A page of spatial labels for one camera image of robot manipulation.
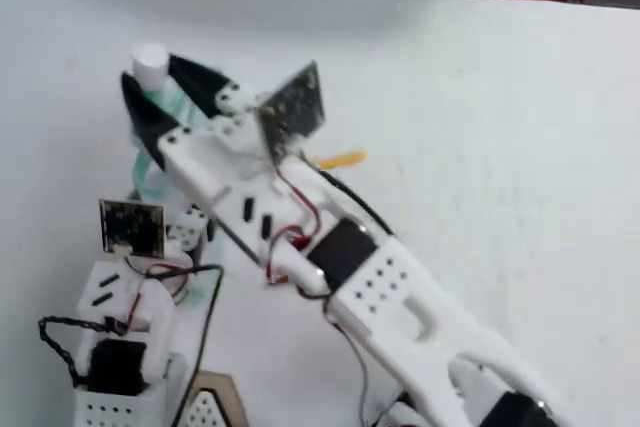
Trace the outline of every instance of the white table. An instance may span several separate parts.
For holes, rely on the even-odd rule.
[[[36,321],[72,312],[100,249],[96,199],[129,187],[117,75],[147,39],[258,91],[316,59],[329,120],[309,152],[367,150],[341,176],[539,364],[577,425],[637,424],[640,13],[508,0],[0,0],[0,12],[3,425],[69,418],[64,366]]]

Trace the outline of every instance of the red wire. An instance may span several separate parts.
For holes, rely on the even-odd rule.
[[[278,177],[280,177],[280,179],[282,179],[282,181],[285,184],[289,186],[289,188],[293,191],[296,197],[311,211],[311,213],[315,218],[316,225],[313,229],[313,232],[309,235],[304,233],[300,225],[295,225],[295,224],[285,225],[280,230],[278,230],[278,232],[276,232],[269,246],[269,257],[268,257],[269,260],[267,262],[267,269],[266,269],[267,283],[269,285],[283,284],[289,280],[286,275],[279,275],[276,278],[272,277],[271,261],[273,257],[273,249],[276,243],[278,242],[278,240],[280,240],[280,237],[282,237],[288,232],[298,234],[297,236],[290,238],[289,241],[291,242],[291,244],[293,244],[294,247],[298,249],[303,249],[304,247],[309,245],[311,240],[318,234],[318,232],[320,232],[320,229],[322,228],[322,221],[320,219],[320,212],[318,211],[318,208],[315,205],[313,205],[313,203],[309,200],[309,198],[306,195],[304,195],[300,189],[298,189],[295,185],[289,182],[289,180],[287,180],[282,175],[282,172],[280,172],[280,169],[276,169],[276,174],[278,175]]]
[[[147,270],[145,271],[145,276],[151,271],[151,269],[153,269],[154,267],[163,267],[165,269],[168,270],[173,270],[173,271],[180,271],[183,270],[183,267],[180,267],[179,265],[176,264],[167,264],[164,262],[158,262],[156,264],[152,264],[150,265]],[[189,279],[187,278],[187,276],[184,276],[184,279],[182,280],[182,283],[180,284],[180,286],[176,289],[176,291],[171,295],[171,297],[175,297],[176,295],[178,295],[180,292],[182,292],[184,290],[184,288],[187,285],[187,281]],[[142,288],[142,284],[144,283],[145,279],[143,278],[143,280],[140,282],[140,285],[138,285],[138,291],[136,292],[136,296],[133,299],[133,304],[131,304],[131,309],[129,309],[129,314],[127,315],[127,327],[125,330],[125,334],[127,334],[129,332],[129,329],[131,328],[131,322],[133,322],[133,316],[136,313],[136,310],[138,308],[138,304],[140,303],[140,299],[142,299],[142,294],[140,293],[140,289]]]
[[[147,269],[147,272],[149,272],[149,270],[151,270],[153,267],[162,267],[162,268],[165,268],[167,270],[172,270],[174,272],[180,272],[180,271],[184,270],[184,267],[182,267],[180,265],[177,265],[177,264],[170,264],[170,263],[166,263],[166,262],[156,262],[155,264],[151,265],[149,267],[149,269]],[[183,277],[183,279],[182,279],[182,282],[178,286],[178,288],[173,292],[173,294],[171,294],[171,297],[175,297],[180,292],[182,292],[184,290],[184,288],[187,286],[188,282],[189,282],[189,278],[188,278],[187,275],[185,275]]]

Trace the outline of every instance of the white robotic arm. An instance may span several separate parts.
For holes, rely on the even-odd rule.
[[[172,62],[169,71],[209,123],[192,129],[162,117],[123,74],[134,128],[172,181],[265,268],[268,282],[288,280],[304,297],[326,297],[335,322],[434,427],[508,426],[509,419],[572,425],[524,356],[479,325],[365,204],[296,155],[324,120],[315,64],[257,103],[215,71]],[[189,82],[196,77],[199,84]],[[470,415],[456,389],[464,391],[460,362],[488,367],[515,393],[483,407],[486,416]],[[530,423],[515,416],[516,404]]]

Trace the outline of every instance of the white bottle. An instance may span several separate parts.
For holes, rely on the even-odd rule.
[[[195,108],[191,99],[169,77],[169,52],[160,44],[140,44],[131,52],[132,73],[145,96],[183,125],[193,126]],[[172,211],[184,209],[182,192],[173,187],[168,176],[151,159],[132,131],[133,143],[140,150],[133,167],[133,184],[143,202],[162,204],[170,222]]]

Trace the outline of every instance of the white cap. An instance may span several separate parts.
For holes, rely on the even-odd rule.
[[[133,77],[142,90],[160,90],[169,73],[169,52],[161,44],[139,44],[131,50]]]

